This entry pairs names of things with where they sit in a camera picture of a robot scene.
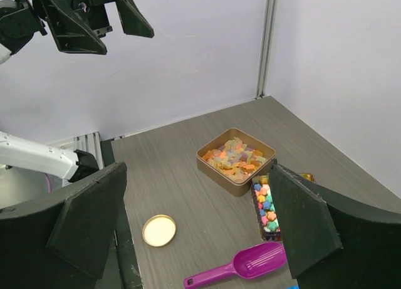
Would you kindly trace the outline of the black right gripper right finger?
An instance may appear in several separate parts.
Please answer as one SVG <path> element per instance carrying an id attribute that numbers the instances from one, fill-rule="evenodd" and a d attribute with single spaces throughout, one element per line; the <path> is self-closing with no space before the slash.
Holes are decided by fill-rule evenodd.
<path id="1" fill-rule="evenodd" d="M 274 164 L 269 180 L 289 270 L 298 278 L 343 245 L 327 203 L 301 176 Z"/>

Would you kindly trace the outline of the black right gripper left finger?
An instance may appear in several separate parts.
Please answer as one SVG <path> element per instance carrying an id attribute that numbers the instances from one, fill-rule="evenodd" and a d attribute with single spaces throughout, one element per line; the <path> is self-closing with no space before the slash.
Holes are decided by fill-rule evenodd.
<path id="1" fill-rule="evenodd" d="M 114 163 L 78 181 L 46 245 L 88 276 L 100 279 L 127 185 L 127 166 Z"/>

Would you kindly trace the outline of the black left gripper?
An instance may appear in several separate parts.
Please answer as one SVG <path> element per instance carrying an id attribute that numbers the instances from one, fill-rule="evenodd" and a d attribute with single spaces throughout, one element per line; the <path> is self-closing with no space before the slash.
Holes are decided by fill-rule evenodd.
<path id="1" fill-rule="evenodd" d="M 113 0 L 126 35 L 153 38 L 154 29 L 133 0 Z M 113 30 L 105 5 L 91 0 L 32 0 L 33 8 L 46 20 L 60 52 L 105 55 L 101 40 Z"/>

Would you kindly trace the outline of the magenta plastic scoop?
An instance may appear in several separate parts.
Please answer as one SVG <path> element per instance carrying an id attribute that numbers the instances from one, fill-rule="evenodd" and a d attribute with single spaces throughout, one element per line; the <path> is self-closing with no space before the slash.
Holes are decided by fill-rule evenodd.
<path id="1" fill-rule="evenodd" d="M 186 278 L 184 288 L 200 288 L 234 275 L 252 280 L 281 268 L 286 262 L 287 257 L 282 243 L 263 242 L 241 250 L 228 264 Z"/>

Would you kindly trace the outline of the gold tin of popsicle candies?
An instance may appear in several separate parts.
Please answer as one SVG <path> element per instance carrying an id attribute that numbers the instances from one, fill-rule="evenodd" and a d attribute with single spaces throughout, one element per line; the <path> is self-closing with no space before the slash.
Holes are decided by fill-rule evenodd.
<path id="1" fill-rule="evenodd" d="M 276 151 L 237 128 L 231 128 L 197 151 L 197 167 L 235 197 L 247 193 L 253 177 L 265 175 Z"/>

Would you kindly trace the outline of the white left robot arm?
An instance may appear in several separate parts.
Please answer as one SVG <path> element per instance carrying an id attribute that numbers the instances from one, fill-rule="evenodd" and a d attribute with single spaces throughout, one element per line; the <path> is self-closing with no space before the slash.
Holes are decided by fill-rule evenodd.
<path id="1" fill-rule="evenodd" d="M 154 29 L 134 0 L 2 0 L 1 62 L 18 53 L 39 32 L 51 33 L 60 52 L 105 55 L 102 38 L 112 31 L 105 5 L 117 7 L 123 32 L 145 38 Z M 1 163 L 51 174 L 68 182 L 97 171 L 95 156 L 83 150 L 61 150 L 1 133 Z"/>

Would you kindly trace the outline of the dark tin of star candies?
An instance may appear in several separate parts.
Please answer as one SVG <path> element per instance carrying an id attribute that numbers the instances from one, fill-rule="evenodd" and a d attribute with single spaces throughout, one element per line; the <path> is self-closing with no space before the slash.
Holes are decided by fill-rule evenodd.
<path id="1" fill-rule="evenodd" d="M 271 194 L 268 174 L 252 179 L 251 195 L 262 239 L 265 241 L 281 241 L 281 229 Z"/>

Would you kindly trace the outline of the round gold jar lid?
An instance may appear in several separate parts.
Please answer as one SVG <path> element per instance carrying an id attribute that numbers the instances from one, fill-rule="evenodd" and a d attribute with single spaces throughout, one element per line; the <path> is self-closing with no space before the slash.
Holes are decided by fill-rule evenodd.
<path id="1" fill-rule="evenodd" d="M 142 238 L 152 247 L 163 247 L 172 241 L 176 231 L 176 223 L 170 216 L 158 214 L 144 224 Z"/>

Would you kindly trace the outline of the aluminium corner post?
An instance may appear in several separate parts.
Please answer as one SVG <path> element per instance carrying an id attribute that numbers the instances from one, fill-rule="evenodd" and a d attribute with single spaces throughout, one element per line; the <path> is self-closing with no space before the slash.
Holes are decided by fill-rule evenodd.
<path id="1" fill-rule="evenodd" d="M 277 0 L 266 0 L 265 17 L 263 24 L 263 36 L 261 41 L 261 52 L 259 57 L 259 72 L 256 87 L 256 99 L 266 96 L 266 82 L 268 78 L 269 56 L 274 28 L 274 19 Z"/>

